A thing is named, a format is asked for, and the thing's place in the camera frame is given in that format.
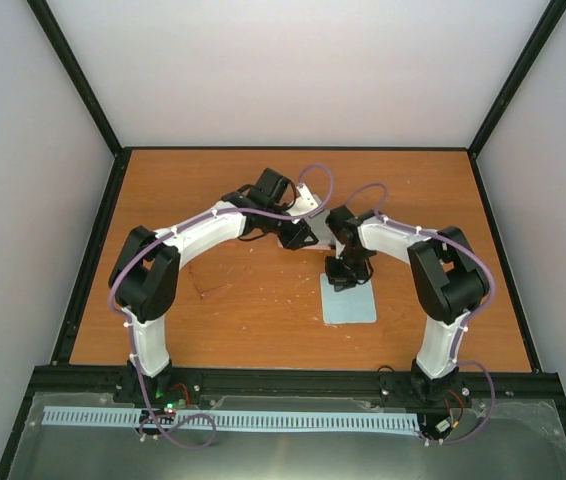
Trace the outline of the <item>pink glasses case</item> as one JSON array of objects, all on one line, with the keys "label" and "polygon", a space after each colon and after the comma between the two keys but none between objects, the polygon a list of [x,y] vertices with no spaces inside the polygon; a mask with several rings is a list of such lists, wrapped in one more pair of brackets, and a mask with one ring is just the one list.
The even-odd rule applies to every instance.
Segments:
[{"label": "pink glasses case", "polygon": [[317,244],[315,246],[302,248],[300,250],[333,250],[335,248],[336,242],[334,236],[324,223],[308,222],[308,224],[311,226],[312,231],[317,236]]}]

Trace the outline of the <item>light blue cleaning cloth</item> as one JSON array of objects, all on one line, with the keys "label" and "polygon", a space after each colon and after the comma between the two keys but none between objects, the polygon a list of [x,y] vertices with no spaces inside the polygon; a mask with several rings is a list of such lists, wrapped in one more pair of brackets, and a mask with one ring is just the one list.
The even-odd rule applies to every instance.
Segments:
[{"label": "light blue cleaning cloth", "polygon": [[323,323],[327,325],[372,324],[377,311],[372,282],[356,285],[340,292],[320,275]]}]

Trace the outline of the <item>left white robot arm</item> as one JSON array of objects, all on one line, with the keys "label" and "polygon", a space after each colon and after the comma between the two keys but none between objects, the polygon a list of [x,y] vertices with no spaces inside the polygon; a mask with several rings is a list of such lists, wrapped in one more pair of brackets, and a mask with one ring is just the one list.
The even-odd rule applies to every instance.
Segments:
[{"label": "left white robot arm", "polygon": [[165,317],[176,298],[180,271],[193,259],[230,240],[258,230],[274,234],[288,250],[318,243],[308,220],[325,204],[306,184],[266,168],[254,184],[221,197],[210,208],[178,224],[128,235],[108,280],[108,304],[125,317],[135,388],[149,402],[164,400],[171,378]]}]

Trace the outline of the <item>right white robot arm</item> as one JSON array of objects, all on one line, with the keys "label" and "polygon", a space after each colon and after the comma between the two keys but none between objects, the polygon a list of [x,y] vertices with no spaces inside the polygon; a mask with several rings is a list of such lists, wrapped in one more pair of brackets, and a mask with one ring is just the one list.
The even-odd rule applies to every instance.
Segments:
[{"label": "right white robot arm", "polygon": [[376,254],[410,267],[426,325],[408,391],[422,405],[441,400],[456,382],[469,320],[492,299],[495,280],[489,268],[454,226],[423,229],[374,211],[355,215],[345,206],[332,210],[326,225],[336,240],[336,254],[325,260],[327,281],[335,291],[371,281]]}]

